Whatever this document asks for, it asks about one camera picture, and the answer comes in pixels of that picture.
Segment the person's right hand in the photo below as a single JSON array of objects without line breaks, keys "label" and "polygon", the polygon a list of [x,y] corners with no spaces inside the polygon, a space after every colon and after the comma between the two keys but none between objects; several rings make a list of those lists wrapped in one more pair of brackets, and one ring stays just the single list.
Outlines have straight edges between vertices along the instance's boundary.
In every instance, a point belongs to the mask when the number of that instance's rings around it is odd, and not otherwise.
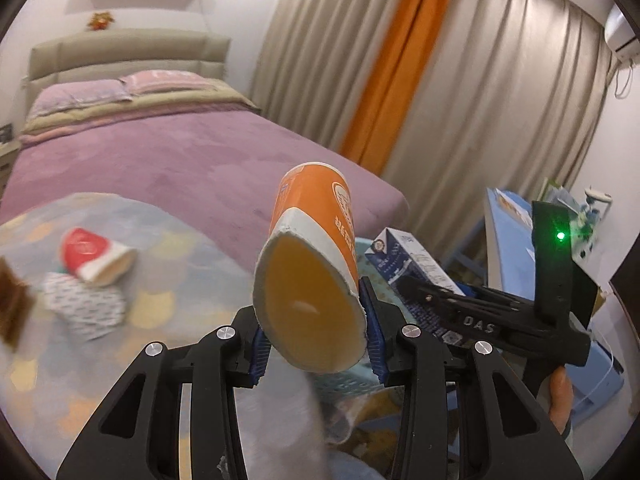
[{"label": "person's right hand", "polygon": [[572,411],[574,393],[573,385],[567,375],[564,366],[558,367],[549,377],[549,409],[548,415],[553,426],[560,434],[570,424],[570,412]]}]

